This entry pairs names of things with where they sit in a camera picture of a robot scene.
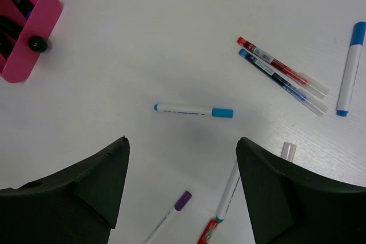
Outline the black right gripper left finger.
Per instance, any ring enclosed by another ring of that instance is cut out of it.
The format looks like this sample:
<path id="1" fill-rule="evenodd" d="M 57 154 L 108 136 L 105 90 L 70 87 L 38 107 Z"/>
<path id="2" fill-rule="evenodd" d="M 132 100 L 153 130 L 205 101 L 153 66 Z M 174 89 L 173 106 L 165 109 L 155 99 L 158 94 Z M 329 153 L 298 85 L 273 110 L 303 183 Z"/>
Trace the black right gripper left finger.
<path id="1" fill-rule="evenodd" d="M 129 141 L 121 137 L 52 175 L 2 189 L 1 243 L 108 243 L 129 155 Z"/>

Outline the blue cap white marker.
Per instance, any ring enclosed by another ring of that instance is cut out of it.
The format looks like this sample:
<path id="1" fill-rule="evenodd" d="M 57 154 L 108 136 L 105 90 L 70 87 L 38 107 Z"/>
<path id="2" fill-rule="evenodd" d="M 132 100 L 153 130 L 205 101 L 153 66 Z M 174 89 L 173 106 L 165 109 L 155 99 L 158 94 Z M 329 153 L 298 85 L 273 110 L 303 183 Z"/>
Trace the blue cap white marker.
<path id="1" fill-rule="evenodd" d="M 339 117 L 346 117 L 349 113 L 364 38 L 365 22 L 362 21 L 356 23 L 353 27 L 339 98 L 336 106 L 336 115 Z"/>

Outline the purple highlighter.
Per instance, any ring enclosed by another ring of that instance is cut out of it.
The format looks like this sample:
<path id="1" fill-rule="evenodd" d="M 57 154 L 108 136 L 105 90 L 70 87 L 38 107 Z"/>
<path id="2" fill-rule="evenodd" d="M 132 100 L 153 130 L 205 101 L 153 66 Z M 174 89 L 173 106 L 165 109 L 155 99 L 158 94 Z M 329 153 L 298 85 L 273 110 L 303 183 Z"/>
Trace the purple highlighter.
<path id="1" fill-rule="evenodd" d="M 31 15 L 34 5 L 30 0 L 11 0 L 20 13 L 28 19 Z"/>

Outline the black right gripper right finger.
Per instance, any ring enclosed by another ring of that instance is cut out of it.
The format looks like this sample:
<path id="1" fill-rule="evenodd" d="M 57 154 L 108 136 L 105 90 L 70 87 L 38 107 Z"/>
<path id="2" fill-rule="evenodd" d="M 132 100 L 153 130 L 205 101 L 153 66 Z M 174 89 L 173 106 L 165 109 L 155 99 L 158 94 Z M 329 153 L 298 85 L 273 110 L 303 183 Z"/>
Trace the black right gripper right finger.
<path id="1" fill-rule="evenodd" d="M 256 243 L 365 243 L 365 188 L 241 138 L 236 155 Z"/>

